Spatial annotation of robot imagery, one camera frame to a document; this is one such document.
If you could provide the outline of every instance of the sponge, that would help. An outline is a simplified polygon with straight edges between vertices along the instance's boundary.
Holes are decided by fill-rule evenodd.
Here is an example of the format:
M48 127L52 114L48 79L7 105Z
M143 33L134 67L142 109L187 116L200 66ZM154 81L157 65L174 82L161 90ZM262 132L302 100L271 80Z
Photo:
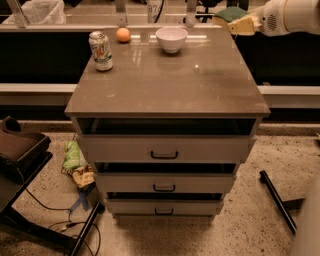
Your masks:
M224 19L226 22L231 22L233 20L240 19L248 14L249 13L247 11L245 11L239 7L230 6L222 11L217 12L214 15L214 17Z

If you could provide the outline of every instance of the metal bar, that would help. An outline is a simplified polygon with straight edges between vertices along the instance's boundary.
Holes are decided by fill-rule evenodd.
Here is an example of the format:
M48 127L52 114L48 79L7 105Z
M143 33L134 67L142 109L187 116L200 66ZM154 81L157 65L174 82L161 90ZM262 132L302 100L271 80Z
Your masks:
M118 16L119 27L125 27L127 25L127 14L125 0L115 0L116 12Z
M78 255L78 252L83 244L84 239L86 238L88 232L90 231L90 228L97 216L98 213L101 213L104 211L104 206L101 203L96 203L94 208L92 209L86 223L84 224L82 230L79 233L78 239L71 250L71 252L68 254L69 256L76 256Z
M304 198L294 199L283 201L283 206L287 209L287 211L297 211L302 208L304 202Z
M186 25L193 27L196 19L197 0L187 1Z
M294 222L294 220L292 219L291 215L289 212L287 212L286 208L283 205L283 201L281 200L281 197L279 196L277 190L275 189L275 187L273 186L271 180L269 179L266 171L261 171L260 172L260 180L266 184L271 196L273 197L275 203L277 204L283 218L285 219L285 221L287 222L291 232L293 235L296 234L297 231L297 226L296 223Z

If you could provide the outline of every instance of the terrazzo floor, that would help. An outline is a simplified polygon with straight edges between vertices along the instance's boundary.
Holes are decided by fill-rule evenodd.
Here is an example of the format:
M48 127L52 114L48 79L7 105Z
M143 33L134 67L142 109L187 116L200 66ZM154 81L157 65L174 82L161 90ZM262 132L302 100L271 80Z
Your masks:
M69 122L22 123L23 130L47 134L52 142L53 158L29 185L43 204L69 208L78 199L76 186L61 174L64 143L74 132ZM320 145L316 133L320 124L263 123L246 163L237 172L224 207L214 219L208 217L121 216L113 218L105 211L96 219L101 233L98 255L103 256L249 256L290 255L293 235L279 213L267 188L259 180L266 170L283 200L304 197L318 175ZM101 199L97 190L89 195L91 206ZM66 211L50 211L23 193L14 204L29 221L44 227L68 220ZM84 221L90 211L79 206L71 220ZM61 225L54 225L58 230ZM65 234L78 234L81 225ZM93 254L99 236L91 229L87 240ZM44 246L0 226L0 255L63 255L56 248ZM79 255L92 255L85 245Z

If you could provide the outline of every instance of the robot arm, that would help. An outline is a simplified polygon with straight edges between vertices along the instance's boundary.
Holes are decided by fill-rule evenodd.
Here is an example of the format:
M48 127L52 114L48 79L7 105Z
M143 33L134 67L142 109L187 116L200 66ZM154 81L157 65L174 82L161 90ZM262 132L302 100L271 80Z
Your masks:
M294 32L320 34L320 0L270 0L241 19L229 23L231 34L266 36Z

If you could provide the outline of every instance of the white object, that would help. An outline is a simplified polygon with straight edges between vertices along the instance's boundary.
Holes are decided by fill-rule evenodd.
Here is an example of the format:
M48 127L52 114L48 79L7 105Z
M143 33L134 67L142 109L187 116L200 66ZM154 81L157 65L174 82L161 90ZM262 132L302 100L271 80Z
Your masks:
M32 0L22 5L22 11L31 24L65 24L64 2L62 0ZM14 16L3 24L14 24Z
M167 53L176 53L184 45L188 32L180 27L164 27L156 31L158 43Z
M266 36L279 36L294 32L320 34L319 4L320 0L270 0L249 15L229 24L230 32L238 35L251 35L252 32L260 31ZM252 19L252 22L249 22L252 24L248 26L249 31L244 31L246 26L241 24L244 18Z

